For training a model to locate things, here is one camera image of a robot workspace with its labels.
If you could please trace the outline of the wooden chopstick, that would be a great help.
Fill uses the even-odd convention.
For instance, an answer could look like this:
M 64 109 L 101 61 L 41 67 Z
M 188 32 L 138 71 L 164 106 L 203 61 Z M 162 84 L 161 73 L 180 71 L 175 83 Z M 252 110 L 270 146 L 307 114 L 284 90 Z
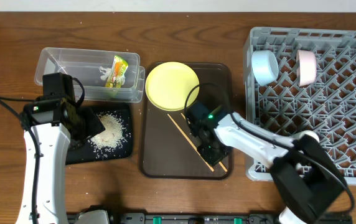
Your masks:
M 196 146 L 194 145 L 194 143 L 190 140 L 190 138 L 183 132 L 181 131 L 181 133 L 185 136 L 186 140 L 189 142 L 189 144 L 194 148 L 194 151 L 200 156 L 200 153 L 197 151 Z M 206 163 L 206 165 L 208 166 L 208 168 L 214 172 L 214 168 L 212 166 L 210 166 L 210 164 L 208 164 L 201 156 L 200 158 Z M 218 163 L 220 165 L 220 167 L 224 170 L 224 172 L 227 172 L 228 169 L 225 167 L 225 165 L 222 162 Z
M 194 143 L 190 140 L 190 138 L 186 135 L 186 133 L 182 130 L 182 128 L 176 123 L 176 121 L 172 118 L 170 114 L 167 114 L 169 119 L 172 121 L 172 123 L 175 125 L 175 127 L 178 129 L 178 131 L 181 133 L 181 135 L 187 140 L 187 142 L 190 144 L 190 146 L 194 149 L 194 151 L 198 154 L 198 156 L 203 160 L 203 162 L 206 164 L 206 166 L 214 172 L 214 168 L 210 166 L 200 155 L 200 153 L 197 151 L 197 147 L 194 145 Z

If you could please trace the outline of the yellow plate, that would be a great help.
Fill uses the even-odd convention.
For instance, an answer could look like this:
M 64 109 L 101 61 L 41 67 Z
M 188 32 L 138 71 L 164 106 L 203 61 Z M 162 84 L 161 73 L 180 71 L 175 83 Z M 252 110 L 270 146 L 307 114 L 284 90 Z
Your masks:
M 200 84 L 197 74 L 180 62 L 164 62 L 156 65 L 145 82 L 148 100 L 165 111 L 184 109 L 188 94 Z

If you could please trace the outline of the green yellow snack wrapper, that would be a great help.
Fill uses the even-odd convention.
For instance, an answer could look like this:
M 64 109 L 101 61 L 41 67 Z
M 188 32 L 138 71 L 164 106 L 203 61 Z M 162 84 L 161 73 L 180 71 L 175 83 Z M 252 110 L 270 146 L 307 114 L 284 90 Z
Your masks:
M 106 84 L 108 88 L 121 88 L 125 83 L 125 73 L 129 65 L 122 57 L 115 55 L 112 68 L 106 69 Z

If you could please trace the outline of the light blue bowl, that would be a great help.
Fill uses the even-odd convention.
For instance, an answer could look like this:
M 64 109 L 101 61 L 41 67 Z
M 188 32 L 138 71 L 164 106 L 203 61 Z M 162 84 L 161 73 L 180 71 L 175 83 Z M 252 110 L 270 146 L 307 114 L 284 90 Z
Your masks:
M 274 82 L 279 75 L 277 59 L 270 50 L 254 51 L 251 68 L 256 82 L 261 86 Z

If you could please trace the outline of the cream white cup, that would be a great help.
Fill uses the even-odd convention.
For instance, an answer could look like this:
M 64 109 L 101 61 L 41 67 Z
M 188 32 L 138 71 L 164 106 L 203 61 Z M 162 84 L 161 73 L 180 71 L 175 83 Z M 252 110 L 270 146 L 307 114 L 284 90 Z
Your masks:
M 306 137 L 305 142 L 309 141 L 309 138 L 313 138 L 316 142 L 320 143 L 318 135 L 311 130 L 305 130 L 292 135 L 293 141 L 301 142 L 303 137 Z

